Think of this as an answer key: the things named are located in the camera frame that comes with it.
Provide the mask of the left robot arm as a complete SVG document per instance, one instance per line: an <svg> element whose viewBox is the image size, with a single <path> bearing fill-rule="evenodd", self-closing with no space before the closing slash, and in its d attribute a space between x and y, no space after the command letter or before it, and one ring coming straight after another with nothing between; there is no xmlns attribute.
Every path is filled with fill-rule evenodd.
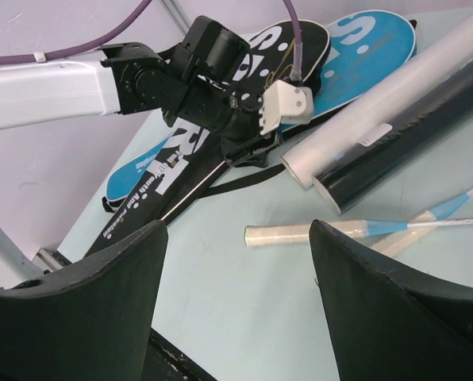
<svg viewBox="0 0 473 381"><path fill-rule="evenodd" d="M0 130L83 116L161 110L210 133L224 160L263 167L281 143L266 132L257 108L241 104L231 79L249 43L221 23L200 16L164 59L141 43L104 46L104 60L59 60L0 67Z"/></svg>

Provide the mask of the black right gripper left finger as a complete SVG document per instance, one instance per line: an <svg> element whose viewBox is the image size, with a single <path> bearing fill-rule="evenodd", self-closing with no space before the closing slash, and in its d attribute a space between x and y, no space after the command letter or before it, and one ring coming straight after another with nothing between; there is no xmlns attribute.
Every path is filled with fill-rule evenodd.
<svg viewBox="0 0 473 381"><path fill-rule="evenodd" d="M0 288L0 380L138 380L167 250L154 221L110 247Z"/></svg>

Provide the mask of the black racket cover bag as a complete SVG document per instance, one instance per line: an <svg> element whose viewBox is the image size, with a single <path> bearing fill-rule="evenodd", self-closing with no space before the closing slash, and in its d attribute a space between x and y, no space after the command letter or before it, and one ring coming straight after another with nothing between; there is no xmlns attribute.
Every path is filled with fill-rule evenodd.
<svg viewBox="0 0 473 381"><path fill-rule="evenodd" d="M294 24L291 21L290 23L294 33ZM157 53L164 59L169 59L175 46ZM293 52L291 72L294 63L294 38L290 42L290 47ZM289 76L290 73L275 82L287 81ZM161 220L170 223L195 200L212 194L213 183L233 165L223 159L221 144L216 137L202 128L200 130L207 132L208 135L199 148L182 143L180 150L174 154L173 167L161 173L151 168L146 170L127 199L116 212L110 214L110 220L106 225L88 241L83 249L84 256L90 256L116 244L152 221ZM276 173L276 169L269 165L261 168L265 170L266 177Z"/></svg>

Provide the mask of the white shuttlecock tube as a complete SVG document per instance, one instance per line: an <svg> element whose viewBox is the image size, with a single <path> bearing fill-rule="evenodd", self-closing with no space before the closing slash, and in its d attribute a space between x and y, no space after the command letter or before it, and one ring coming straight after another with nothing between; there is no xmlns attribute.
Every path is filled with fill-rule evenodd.
<svg viewBox="0 0 473 381"><path fill-rule="evenodd" d="M473 13L285 152L285 168L302 189L308 189L311 177L339 154L377 125L412 106L471 59Z"/></svg>

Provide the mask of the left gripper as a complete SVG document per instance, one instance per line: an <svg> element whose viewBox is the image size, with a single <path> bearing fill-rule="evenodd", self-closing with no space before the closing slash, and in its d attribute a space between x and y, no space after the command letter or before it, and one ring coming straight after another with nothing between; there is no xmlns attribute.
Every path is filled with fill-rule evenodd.
<svg viewBox="0 0 473 381"><path fill-rule="evenodd" d="M266 167L279 139L260 136L263 88L249 79L252 65L244 38L210 17L196 17L169 63L187 92L163 112L164 120L172 125L181 118L208 130L235 167Z"/></svg>

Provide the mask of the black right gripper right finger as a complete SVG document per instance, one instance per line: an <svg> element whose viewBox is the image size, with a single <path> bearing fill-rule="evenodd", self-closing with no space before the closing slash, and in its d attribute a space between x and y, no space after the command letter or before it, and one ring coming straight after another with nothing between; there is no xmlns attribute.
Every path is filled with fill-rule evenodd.
<svg viewBox="0 0 473 381"><path fill-rule="evenodd" d="M310 250L342 380L473 380L473 287L418 271L323 221Z"/></svg>

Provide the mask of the black shuttlecock tube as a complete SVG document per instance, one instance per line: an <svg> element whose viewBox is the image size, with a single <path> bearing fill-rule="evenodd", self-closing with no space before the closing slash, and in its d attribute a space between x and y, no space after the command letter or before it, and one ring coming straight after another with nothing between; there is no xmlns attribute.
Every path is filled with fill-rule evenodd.
<svg viewBox="0 0 473 381"><path fill-rule="evenodd" d="M473 60L313 177L343 214L473 114Z"/></svg>

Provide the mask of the blue racket cover bag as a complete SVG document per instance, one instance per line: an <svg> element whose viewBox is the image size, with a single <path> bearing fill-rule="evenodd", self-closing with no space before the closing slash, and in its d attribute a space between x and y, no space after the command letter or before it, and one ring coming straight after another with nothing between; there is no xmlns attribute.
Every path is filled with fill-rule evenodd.
<svg viewBox="0 0 473 381"><path fill-rule="evenodd" d="M300 24L304 83L320 89L313 95L311 122L282 124L284 140L324 123L417 52L416 22L387 10L353 13L327 26L310 20ZM250 94L264 91L275 80L289 75L293 38L289 21L277 22L250 38L251 51L233 78L242 83L244 104L251 103ZM173 167L174 154L182 143L199 148L207 135L187 121L168 129L156 117L148 119L106 180L104 211L116 212L147 169L161 173Z"/></svg>

